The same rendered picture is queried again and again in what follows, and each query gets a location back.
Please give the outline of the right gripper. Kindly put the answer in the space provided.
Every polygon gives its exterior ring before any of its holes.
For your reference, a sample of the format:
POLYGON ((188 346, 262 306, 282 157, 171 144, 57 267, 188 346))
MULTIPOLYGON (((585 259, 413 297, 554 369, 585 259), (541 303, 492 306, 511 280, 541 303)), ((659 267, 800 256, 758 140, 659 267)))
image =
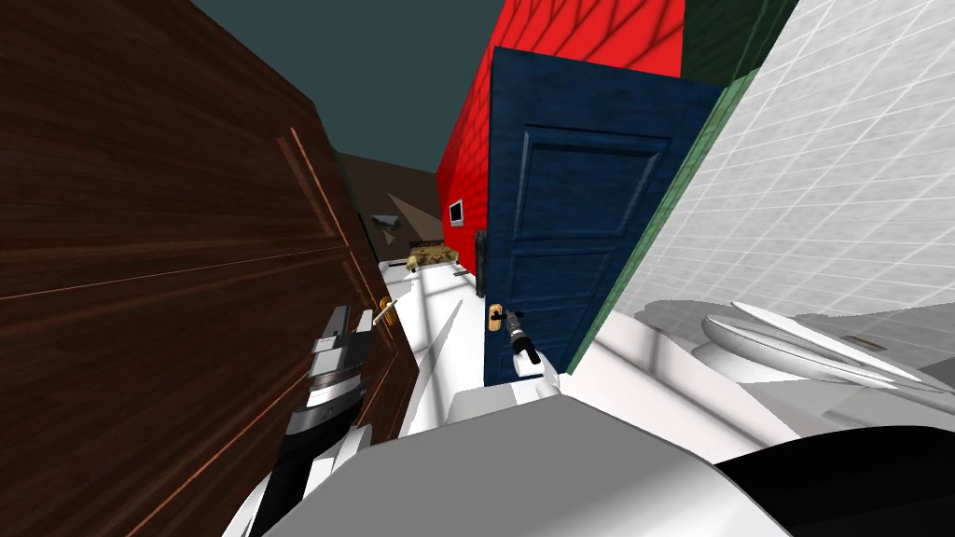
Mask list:
POLYGON ((520 319, 524 316, 522 311, 507 311, 505 313, 506 329, 510 337, 510 343, 515 354, 524 352, 533 365, 542 364, 542 357, 535 348, 530 337, 522 330, 520 319))

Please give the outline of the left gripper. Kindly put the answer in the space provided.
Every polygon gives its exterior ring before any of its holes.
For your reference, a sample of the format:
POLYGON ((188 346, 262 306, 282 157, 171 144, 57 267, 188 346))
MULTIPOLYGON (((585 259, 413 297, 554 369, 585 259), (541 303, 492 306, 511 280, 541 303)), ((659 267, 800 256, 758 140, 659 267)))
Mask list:
POLYGON ((353 333, 347 333, 349 316, 349 306, 335 308, 326 323, 327 337, 314 341, 310 378, 352 369, 362 365, 368 357, 373 337, 368 332, 373 327, 373 310, 363 311, 353 333))

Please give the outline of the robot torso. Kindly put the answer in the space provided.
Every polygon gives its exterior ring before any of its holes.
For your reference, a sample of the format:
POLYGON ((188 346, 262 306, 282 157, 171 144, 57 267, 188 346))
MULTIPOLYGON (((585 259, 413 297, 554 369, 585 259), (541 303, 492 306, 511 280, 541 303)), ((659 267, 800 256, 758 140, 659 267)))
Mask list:
POLYGON ((567 395, 358 451, 264 537, 791 537, 698 455, 567 395))

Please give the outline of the blue panelled door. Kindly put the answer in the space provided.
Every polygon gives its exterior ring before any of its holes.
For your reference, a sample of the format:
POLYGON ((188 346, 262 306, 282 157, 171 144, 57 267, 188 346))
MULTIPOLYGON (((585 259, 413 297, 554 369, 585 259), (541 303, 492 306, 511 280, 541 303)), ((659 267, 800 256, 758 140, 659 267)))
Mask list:
POLYGON ((581 349, 722 91, 494 50, 485 299, 520 312, 557 371, 581 349))

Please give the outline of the brown wooden door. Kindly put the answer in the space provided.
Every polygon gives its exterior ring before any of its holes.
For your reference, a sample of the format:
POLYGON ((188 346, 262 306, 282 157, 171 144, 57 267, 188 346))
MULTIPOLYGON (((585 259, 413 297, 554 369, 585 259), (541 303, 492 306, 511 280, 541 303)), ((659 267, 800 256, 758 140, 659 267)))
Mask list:
POLYGON ((384 294, 313 103, 191 0, 0 0, 0 537, 221 537, 384 294))

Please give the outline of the white toilet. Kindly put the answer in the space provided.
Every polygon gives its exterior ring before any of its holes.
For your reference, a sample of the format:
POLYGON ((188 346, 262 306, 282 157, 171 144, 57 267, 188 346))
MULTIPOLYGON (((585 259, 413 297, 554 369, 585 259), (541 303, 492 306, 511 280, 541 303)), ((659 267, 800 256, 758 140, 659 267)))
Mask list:
POLYGON ((745 321, 708 315, 691 354, 735 383, 812 380, 899 397, 955 418, 955 388, 854 348, 779 313, 734 301, 745 321))

